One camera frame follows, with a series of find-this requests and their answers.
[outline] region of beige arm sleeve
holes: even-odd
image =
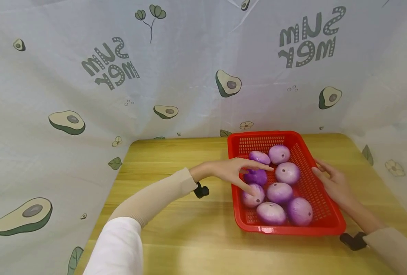
[[[407,238],[394,228],[379,229],[364,241],[397,274],[407,275]]]
[[[155,215],[171,202],[180,199],[197,188],[189,170],[184,168],[168,178],[153,183],[123,201],[109,220],[130,217],[143,228]]]

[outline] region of left hand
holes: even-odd
[[[253,190],[253,188],[244,183],[243,180],[238,177],[239,173],[248,173],[248,171],[244,170],[243,168],[251,170],[263,169],[266,171],[274,170],[269,165],[265,165],[250,159],[235,157],[234,159],[218,160],[216,162],[205,162],[201,165],[191,168],[190,173],[193,176],[195,182],[200,181],[205,177],[215,176],[221,180],[225,180],[232,183],[233,185],[240,187],[242,190],[246,191],[250,195],[255,195],[255,191]]]

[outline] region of purple onion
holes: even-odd
[[[293,190],[287,183],[273,183],[266,192],[268,200],[278,204],[285,204],[293,197]]]
[[[275,178],[278,182],[284,182],[288,185],[294,185],[300,179],[300,170],[292,162],[285,162],[275,169]]]
[[[243,175],[243,179],[247,184],[254,183],[263,186],[268,182],[268,175],[263,169],[259,169],[257,171],[248,169],[248,172],[249,173]]]
[[[287,204],[287,216],[296,226],[308,226],[313,218],[310,203],[302,197],[296,197]]]
[[[251,196],[245,191],[243,191],[242,201],[246,207],[254,208],[255,206],[264,202],[264,190],[263,188],[261,188],[260,185],[257,184],[250,184],[249,186],[251,186],[255,190],[256,195]]]
[[[276,203],[264,202],[256,209],[258,219],[266,225],[282,225],[286,215],[284,209]]]
[[[260,151],[251,151],[249,153],[249,159],[266,165],[271,164],[271,159],[269,158],[269,156],[266,153]]]
[[[273,164],[288,162],[290,158],[290,150],[284,145],[275,145],[269,149],[269,158]]]

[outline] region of black clip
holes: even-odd
[[[362,238],[364,236],[366,236],[364,232],[359,232],[355,235],[355,237],[352,237],[348,233],[343,233],[340,235],[339,240],[342,241],[352,251],[357,251],[367,246],[367,243],[365,243]]]
[[[198,199],[203,198],[204,196],[208,196],[209,195],[209,189],[206,186],[201,186],[200,182],[196,182],[197,183],[197,188],[194,189],[194,194],[196,194],[196,197]]]

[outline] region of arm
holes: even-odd
[[[244,183],[239,173],[242,168],[272,171],[268,165],[248,159],[229,159],[218,162],[204,162],[191,169],[184,168],[173,175],[153,183],[123,201],[111,214],[109,221],[118,217],[130,217],[138,221],[143,228],[155,215],[174,200],[180,199],[197,188],[196,182],[209,176],[216,176],[237,185],[252,194],[253,189]]]
[[[407,275],[407,238],[389,228],[353,195],[345,176],[331,165],[316,159],[313,173],[322,181],[328,195],[367,234],[363,239],[397,274]]]

